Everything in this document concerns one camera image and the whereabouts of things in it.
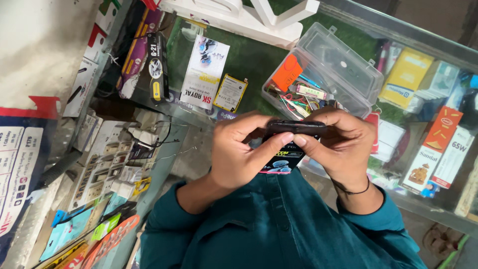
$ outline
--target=plastic box lid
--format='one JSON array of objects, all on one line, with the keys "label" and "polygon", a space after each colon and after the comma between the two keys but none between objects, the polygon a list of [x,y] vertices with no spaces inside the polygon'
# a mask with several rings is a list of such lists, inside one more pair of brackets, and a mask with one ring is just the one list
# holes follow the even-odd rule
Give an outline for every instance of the plastic box lid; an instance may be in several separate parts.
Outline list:
[{"label": "plastic box lid", "polygon": [[[383,75],[371,63],[338,39],[334,35],[335,30],[335,27],[327,30],[315,22],[301,37],[296,48],[305,52],[306,59],[301,61],[303,75],[320,80],[320,77],[316,78],[317,75],[320,76],[325,72],[325,76],[329,78],[325,79],[326,84],[327,80],[334,80],[332,84],[339,84],[342,90],[351,95],[350,97],[371,107],[377,101],[382,88]],[[338,101],[349,109],[344,101],[339,99]]]}]

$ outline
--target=wrist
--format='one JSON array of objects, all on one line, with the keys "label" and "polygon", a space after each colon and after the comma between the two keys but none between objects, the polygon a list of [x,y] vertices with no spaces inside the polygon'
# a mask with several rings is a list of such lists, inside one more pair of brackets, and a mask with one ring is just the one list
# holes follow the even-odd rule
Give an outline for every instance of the wrist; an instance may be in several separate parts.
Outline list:
[{"label": "wrist", "polygon": [[370,185],[370,181],[367,174],[360,177],[354,176],[353,178],[348,178],[348,180],[334,180],[334,182],[342,191],[347,191],[351,193],[365,192]]},{"label": "wrist", "polygon": [[211,172],[200,178],[203,181],[204,188],[208,189],[208,193],[216,200],[228,196],[238,188],[227,188],[221,185],[219,179],[215,178]]},{"label": "wrist", "polygon": [[176,197],[184,211],[190,214],[200,214],[216,200],[229,195],[233,191],[217,185],[211,175],[206,174],[180,187],[176,191]]}]

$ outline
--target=person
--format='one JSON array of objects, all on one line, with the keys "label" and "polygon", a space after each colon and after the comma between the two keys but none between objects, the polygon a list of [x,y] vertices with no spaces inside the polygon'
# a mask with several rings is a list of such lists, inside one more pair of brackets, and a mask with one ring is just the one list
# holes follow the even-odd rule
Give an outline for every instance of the person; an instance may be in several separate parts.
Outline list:
[{"label": "person", "polygon": [[[210,172],[154,205],[141,235],[142,269],[426,268],[397,206],[367,177],[371,124],[320,109],[305,119],[328,126],[320,141],[282,133],[256,149],[243,143],[271,119],[250,112],[217,123]],[[258,173],[291,141],[332,178],[338,212],[298,168]]]}]

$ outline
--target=teal shirt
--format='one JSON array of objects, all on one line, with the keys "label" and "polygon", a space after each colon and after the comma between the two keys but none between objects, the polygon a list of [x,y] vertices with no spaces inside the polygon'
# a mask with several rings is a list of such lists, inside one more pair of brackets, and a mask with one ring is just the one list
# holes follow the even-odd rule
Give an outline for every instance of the teal shirt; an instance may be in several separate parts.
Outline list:
[{"label": "teal shirt", "polygon": [[155,204],[141,235],[141,268],[426,268],[386,192],[356,215],[329,208],[304,180],[258,174],[199,215],[185,212],[174,185]]}]

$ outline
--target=black wrist thread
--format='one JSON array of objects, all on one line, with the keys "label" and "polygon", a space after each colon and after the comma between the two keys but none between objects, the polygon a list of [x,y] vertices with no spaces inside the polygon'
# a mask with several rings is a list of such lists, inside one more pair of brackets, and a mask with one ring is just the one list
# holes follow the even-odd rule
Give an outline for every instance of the black wrist thread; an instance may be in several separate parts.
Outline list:
[{"label": "black wrist thread", "polygon": [[337,186],[337,188],[339,188],[341,191],[345,192],[345,193],[348,194],[348,195],[354,195],[354,194],[364,193],[364,192],[368,191],[368,190],[369,190],[369,187],[370,187],[370,180],[368,179],[368,177],[367,177],[367,188],[366,188],[364,191],[361,191],[361,192],[346,191],[346,190],[344,189],[344,187],[343,187],[342,184],[340,184],[339,182],[337,182],[337,181],[335,181],[335,180],[333,180],[333,179],[331,179],[331,180],[332,180],[332,183],[333,183],[335,186]]}]

